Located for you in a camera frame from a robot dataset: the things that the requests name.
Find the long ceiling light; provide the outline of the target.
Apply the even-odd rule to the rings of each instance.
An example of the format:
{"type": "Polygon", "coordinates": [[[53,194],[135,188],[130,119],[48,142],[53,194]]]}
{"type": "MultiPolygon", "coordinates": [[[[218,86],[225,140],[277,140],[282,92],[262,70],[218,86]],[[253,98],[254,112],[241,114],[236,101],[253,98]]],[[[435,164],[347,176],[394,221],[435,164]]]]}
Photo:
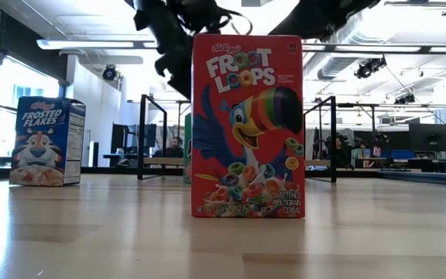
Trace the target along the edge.
{"type": "Polygon", "coordinates": [[[304,43],[302,48],[303,52],[313,53],[446,55],[446,45],[304,43]]]}
{"type": "Polygon", "coordinates": [[[388,6],[411,6],[411,7],[446,7],[446,1],[437,0],[399,0],[385,1],[384,5],[388,6]]]}
{"type": "Polygon", "coordinates": [[[156,49],[152,40],[37,40],[37,46],[42,50],[149,50],[156,49]]]}

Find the person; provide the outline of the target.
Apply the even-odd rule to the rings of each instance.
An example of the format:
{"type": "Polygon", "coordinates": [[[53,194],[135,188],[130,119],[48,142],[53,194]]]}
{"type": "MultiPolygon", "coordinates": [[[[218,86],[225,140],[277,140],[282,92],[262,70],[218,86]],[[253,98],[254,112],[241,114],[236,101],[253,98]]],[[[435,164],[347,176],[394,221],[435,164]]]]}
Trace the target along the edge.
{"type": "Polygon", "coordinates": [[[153,157],[173,157],[173,158],[183,158],[184,149],[181,147],[180,137],[173,137],[170,140],[170,145],[164,150],[157,150],[153,157]]]}
{"type": "Polygon", "coordinates": [[[336,167],[346,168],[350,164],[351,151],[346,140],[347,138],[345,136],[337,133],[334,142],[332,142],[331,136],[324,141],[327,149],[327,158],[336,167]]]}

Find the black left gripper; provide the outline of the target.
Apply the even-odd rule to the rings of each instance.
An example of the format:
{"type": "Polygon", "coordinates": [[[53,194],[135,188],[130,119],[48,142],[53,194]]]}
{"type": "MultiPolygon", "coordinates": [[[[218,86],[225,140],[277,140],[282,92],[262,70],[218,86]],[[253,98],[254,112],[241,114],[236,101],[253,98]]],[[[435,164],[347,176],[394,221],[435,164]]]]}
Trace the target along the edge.
{"type": "Polygon", "coordinates": [[[147,27],[161,55],[155,62],[156,73],[165,77],[168,71],[171,74],[168,85],[191,100],[191,38],[179,22],[150,22],[147,27]]]}

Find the black ceiling spotlight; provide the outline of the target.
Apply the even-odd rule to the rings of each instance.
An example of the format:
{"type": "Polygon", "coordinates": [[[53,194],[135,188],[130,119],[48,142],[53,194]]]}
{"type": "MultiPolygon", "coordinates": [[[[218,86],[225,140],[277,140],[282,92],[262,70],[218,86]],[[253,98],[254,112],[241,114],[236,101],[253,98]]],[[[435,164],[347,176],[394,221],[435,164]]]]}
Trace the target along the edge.
{"type": "Polygon", "coordinates": [[[416,101],[414,94],[407,93],[404,95],[397,96],[395,98],[395,105],[405,105],[405,104],[411,104],[416,101]]]}
{"type": "Polygon", "coordinates": [[[106,81],[114,81],[117,75],[116,66],[114,64],[108,64],[102,73],[102,77],[106,81]]]}
{"type": "Polygon", "coordinates": [[[369,78],[372,74],[384,68],[387,65],[386,58],[369,58],[359,64],[359,68],[354,72],[358,79],[369,78]]]}

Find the blue Frosted Flakes cereal box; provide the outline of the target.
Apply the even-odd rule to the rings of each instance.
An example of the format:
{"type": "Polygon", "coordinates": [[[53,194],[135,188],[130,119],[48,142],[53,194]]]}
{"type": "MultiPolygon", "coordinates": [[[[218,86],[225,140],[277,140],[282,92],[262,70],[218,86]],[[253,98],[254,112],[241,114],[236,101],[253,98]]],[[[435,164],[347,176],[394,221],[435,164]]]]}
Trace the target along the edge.
{"type": "Polygon", "coordinates": [[[86,105],[70,98],[19,99],[10,184],[62,187],[81,180],[86,105]]]}

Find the red Froot Loops cereal box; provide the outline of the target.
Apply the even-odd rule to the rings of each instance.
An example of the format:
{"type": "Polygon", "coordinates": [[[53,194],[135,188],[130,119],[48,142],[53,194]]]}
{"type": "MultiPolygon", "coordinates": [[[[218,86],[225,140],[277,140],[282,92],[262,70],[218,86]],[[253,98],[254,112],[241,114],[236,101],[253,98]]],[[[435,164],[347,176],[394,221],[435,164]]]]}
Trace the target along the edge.
{"type": "Polygon", "coordinates": [[[192,61],[192,215],[303,218],[301,38],[199,35],[192,61]]]}

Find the green Apple Jacks cereal box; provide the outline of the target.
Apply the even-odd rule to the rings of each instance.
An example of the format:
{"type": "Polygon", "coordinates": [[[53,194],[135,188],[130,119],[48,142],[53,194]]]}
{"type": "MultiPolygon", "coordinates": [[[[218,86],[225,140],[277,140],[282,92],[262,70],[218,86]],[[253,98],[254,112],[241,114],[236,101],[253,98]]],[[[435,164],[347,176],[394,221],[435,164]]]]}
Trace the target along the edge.
{"type": "Polygon", "coordinates": [[[184,183],[191,183],[192,115],[188,113],[184,122],[184,183]]]}

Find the silver ventilation duct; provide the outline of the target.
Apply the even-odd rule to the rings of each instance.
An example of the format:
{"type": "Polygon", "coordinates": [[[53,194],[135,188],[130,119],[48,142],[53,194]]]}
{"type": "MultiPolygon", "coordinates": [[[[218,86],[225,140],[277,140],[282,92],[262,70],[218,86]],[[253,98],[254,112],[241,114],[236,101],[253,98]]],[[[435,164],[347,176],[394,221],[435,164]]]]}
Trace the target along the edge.
{"type": "MultiPolygon", "coordinates": [[[[393,16],[393,10],[389,7],[363,10],[352,16],[326,42],[333,44],[385,43],[397,33],[397,28],[389,23],[393,16]]],[[[337,53],[314,53],[304,65],[304,77],[332,80],[356,61],[356,57],[339,57],[337,53]]]]}

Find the black monitor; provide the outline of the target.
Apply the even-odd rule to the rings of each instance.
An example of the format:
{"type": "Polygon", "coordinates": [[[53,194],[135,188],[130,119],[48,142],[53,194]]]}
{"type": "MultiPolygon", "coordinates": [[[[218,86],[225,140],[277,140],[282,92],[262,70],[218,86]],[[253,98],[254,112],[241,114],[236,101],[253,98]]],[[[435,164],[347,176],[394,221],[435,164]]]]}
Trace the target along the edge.
{"type": "Polygon", "coordinates": [[[446,152],[446,125],[411,123],[409,134],[414,151],[446,152]]]}
{"type": "MultiPolygon", "coordinates": [[[[129,132],[127,137],[127,147],[135,146],[137,147],[138,139],[139,139],[139,126],[138,125],[132,125],[128,126],[129,132]]],[[[143,146],[145,148],[147,147],[154,147],[156,145],[156,131],[157,131],[157,125],[156,124],[145,124],[144,125],[144,142],[143,146]]]]}
{"type": "Polygon", "coordinates": [[[126,150],[128,144],[129,127],[120,124],[112,124],[111,153],[117,153],[118,149],[126,150]]]}

